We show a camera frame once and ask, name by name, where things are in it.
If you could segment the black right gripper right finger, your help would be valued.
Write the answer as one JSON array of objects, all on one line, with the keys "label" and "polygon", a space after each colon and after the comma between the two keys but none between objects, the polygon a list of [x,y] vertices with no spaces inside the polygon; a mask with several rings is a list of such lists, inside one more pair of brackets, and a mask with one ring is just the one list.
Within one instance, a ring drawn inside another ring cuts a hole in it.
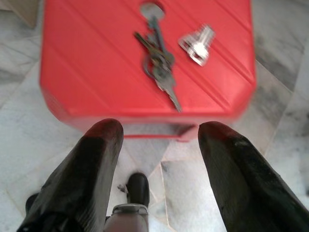
[{"label": "black right gripper right finger", "polygon": [[227,231],[308,231],[308,210],[246,137],[210,121],[198,142]]}]

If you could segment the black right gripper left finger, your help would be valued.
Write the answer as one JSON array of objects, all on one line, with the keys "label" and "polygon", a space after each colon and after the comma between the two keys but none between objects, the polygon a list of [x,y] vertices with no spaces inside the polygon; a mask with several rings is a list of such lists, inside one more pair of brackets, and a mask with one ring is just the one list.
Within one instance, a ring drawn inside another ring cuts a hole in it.
[{"label": "black right gripper left finger", "polygon": [[103,231],[123,139],[119,121],[94,124],[48,177],[18,231]]}]

